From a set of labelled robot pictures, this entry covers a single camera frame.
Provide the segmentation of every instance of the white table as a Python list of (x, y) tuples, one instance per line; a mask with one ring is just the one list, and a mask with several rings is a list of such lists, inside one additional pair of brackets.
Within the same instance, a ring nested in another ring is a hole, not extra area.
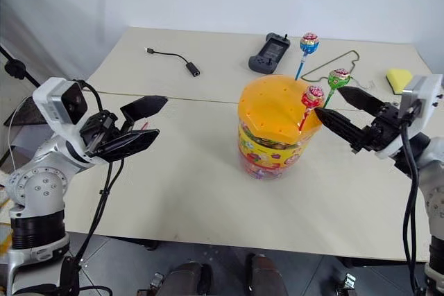
[[(159, 128), (160, 136), (147, 151), (126, 160), (97, 233), (404, 260), (402, 217), (410, 180), (393, 167), (393, 161), (379, 160), (366, 151), (354, 155), (344, 140), (322, 128), (282, 179), (258, 181), (241, 169), (235, 102), (244, 85), (259, 75), (248, 70), (247, 60), (262, 44), (263, 37), (255, 35), (143, 28), (126, 32), (90, 83), (104, 92), (134, 96), (101, 94), (104, 108), (122, 120), (119, 108), (138, 94), (175, 99), (149, 119), (149, 127)], [(147, 55), (145, 46), (183, 53), (202, 75), (192, 78), (180, 60)], [(361, 54), (354, 75), (363, 83), (373, 80), (376, 88), (370, 93), (384, 101), (399, 100), (386, 84), (384, 72), (389, 67), (429, 74), (410, 45), (349, 41), (322, 41), (306, 69), (348, 49)], [(277, 73), (285, 70), (293, 75), (300, 56), (298, 46), (289, 49)], [(329, 69), (342, 66), (348, 68), (348, 61)], [(359, 126), (370, 123), (370, 116), (347, 111), (352, 107), (335, 97), (332, 107), (346, 110), (341, 113)], [(87, 98), (93, 106), (92, 96)], [(431, 137), (442, 134), (443, 121), (441, 108), (424, 132)], [(89, 229), (106, 168), (97, 166), (74, 178), (65, 197), (67, 230)], [(417, 217), (417, 258), (425, 261), (429, 232), (422, 195)]]

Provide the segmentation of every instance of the person's foot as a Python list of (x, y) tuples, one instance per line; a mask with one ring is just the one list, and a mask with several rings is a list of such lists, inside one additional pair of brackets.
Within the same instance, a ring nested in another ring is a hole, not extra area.
[(248, 296), (288, 296), (282, 275), (263, 254), (249, 254), (246, 258), (246, 293)]

